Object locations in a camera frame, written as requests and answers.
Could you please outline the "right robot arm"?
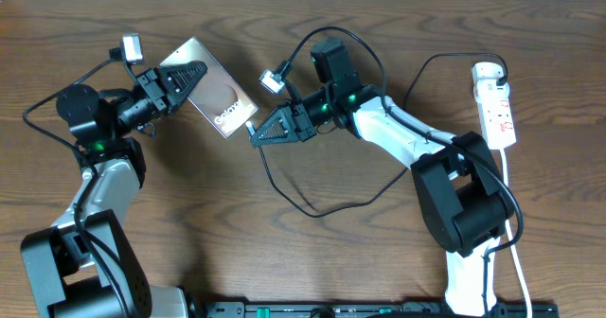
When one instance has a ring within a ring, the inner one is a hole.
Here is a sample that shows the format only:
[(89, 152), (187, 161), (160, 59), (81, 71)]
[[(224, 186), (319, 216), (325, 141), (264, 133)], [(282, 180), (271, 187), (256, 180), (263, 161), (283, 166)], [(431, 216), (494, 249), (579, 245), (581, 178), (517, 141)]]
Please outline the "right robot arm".
[(437, 130), (400, 108), (383, 86), (365, 84), (342, 40), (329, 38), (311, 50), (322, 87), (302, 97), (287, 77), (292, 62), (264, 71), (259, 81), (269, 91), (287, 91), (258, 128), (251, 143), (304, 142), (322, 124), (370, 142), (402, 163), (413, 176), (423, 221), (447, 256), (445, 301), (451, 313), (490, 317), (498, 305), (493, 292), (493, 257), (516, 244), (508, 220), (521, 208), (495, 165), (490, 146), (476, 132), (455, 135)]

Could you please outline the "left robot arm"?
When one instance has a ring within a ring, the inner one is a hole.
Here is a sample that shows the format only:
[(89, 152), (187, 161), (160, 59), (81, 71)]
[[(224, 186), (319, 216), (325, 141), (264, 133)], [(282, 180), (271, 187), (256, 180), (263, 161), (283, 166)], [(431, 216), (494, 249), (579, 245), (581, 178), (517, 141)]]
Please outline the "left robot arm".
[(204, 62), (132, 75), (132, 89), (96, 91), (84, 79), (52, 95), (75, 136), (69, 145), (82, 183), (50, 227), (20, 247), (42, 317), (205, 317), (181, 287), (154, 287), (126, 238), (122, 222), (145, 181), (146, 164), (132, 131), (172, 115), (207, 73)]

